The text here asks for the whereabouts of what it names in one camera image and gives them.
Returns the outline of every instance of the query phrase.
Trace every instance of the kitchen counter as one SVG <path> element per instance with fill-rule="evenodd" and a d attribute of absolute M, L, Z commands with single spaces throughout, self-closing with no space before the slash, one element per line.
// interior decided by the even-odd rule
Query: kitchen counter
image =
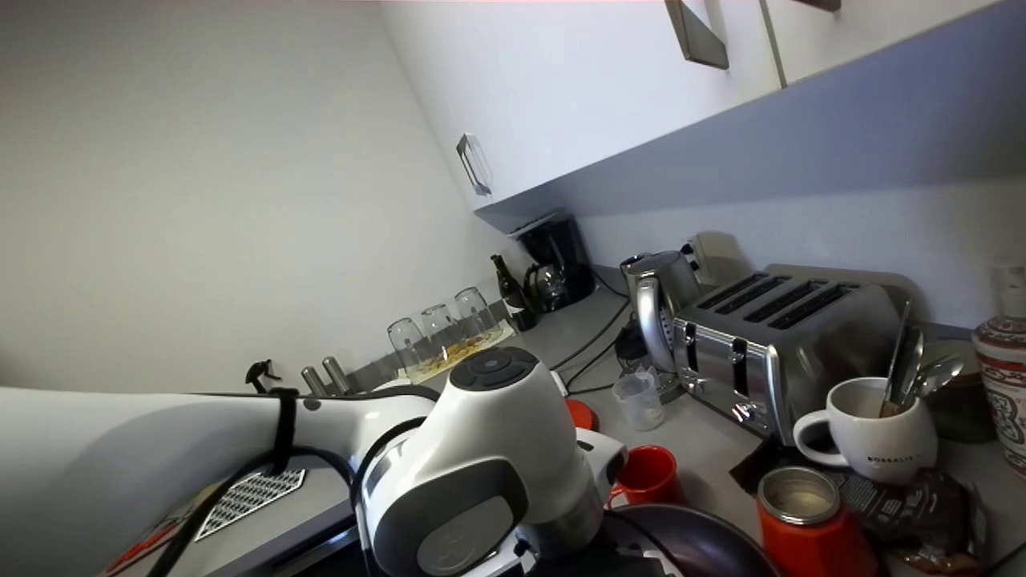
<path fill-rule="evenodd" d="M 611 326 L 580 355 L 558 367 L 564 355 L 584 348 L 597 330 L 603 330 L 615 310 L 619 310 L 615 326 Z M 628 322 L 628 307 L 622 307 L 622 298 L 615 298 L 611 289 L 601 289 L 588 303 L 579 303 L 558 315 L 542 317 L 540 326 L 514 336 L 510 344 L 532 351 L 550 367 L 558 367 L 558 374 L 564 382 L 580 371 L 580 379 L 568 382 L 568 387 L 588 392 L 588 387 L 614 384 L 619 379 L 619 362 L 611 344 L 615 340 L 626 322 Z M 761 435 L 734 428 L 727 416 L 709 411 L 705 403 L 687 393 L 672 400 L 663 406 L 667 420 L 649 433 L 626 431 L 619 406 L 607 387 L 592 393 L 580 393 L 580 400 L 588 400 L 597 411 L 601 431 L 622 440 L 626 447 L 657 444 L 675 448 L 682 504 L 716 512 L 761 543 L 758 504 L 730 479 L 730 467 L 761 447 Z M 986 563 L 987 568 L 999 559 L 1004 559 L 1009 547 L 1026 543 L 1026 475 L 1017 475 L 1009 465 L 1004 465 L 999 444 L 944 444 L 944 467 L 959 484 L 977 490 L 986 504 L 986 512 L 987 512 Z M 889 554 L 889 568 L 892 575 L 918 575 L 892 554 Z M 1026 575 L 1026 552 L 1015 559 L 1015 563 L 999 572 L 999 577 L 1015 577 L 1015 575 Z"/>

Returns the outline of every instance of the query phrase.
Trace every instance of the black appliance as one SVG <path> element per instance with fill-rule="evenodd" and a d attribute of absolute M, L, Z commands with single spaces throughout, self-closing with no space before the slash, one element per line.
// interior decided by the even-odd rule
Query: black appliance
<path fill-rule="evenodd" d="M 597 289 L 597 274 L 568 211 L 552 211 L 514 237 L 537 259 L 522 277 L 522 291 L 540 315 L 573 305 Z"/>

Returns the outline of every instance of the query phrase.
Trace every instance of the cabinet door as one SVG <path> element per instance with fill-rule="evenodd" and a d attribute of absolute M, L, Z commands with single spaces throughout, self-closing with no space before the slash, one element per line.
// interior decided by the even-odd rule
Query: cabinet door
<path fill-rule="evenodd" d="M 761 2 L 682 2 L 724 41 L 727 70 L 682 59 L 663 0 L 435 0 L 417 2 L 432 33 L 395 29 L 407 17 L 392 29 L 407 36 L 399 44 L 442 152 L 472 137 L 456 170 L 489 184 L 472 194 L 489 205 L 778 90 Z"/>
<path fill-rule="evenodd" d="M 794 83 L 999 0 L 841 0 L 838 13 L 800 0 L 768 2 L 786 79 Z"/>

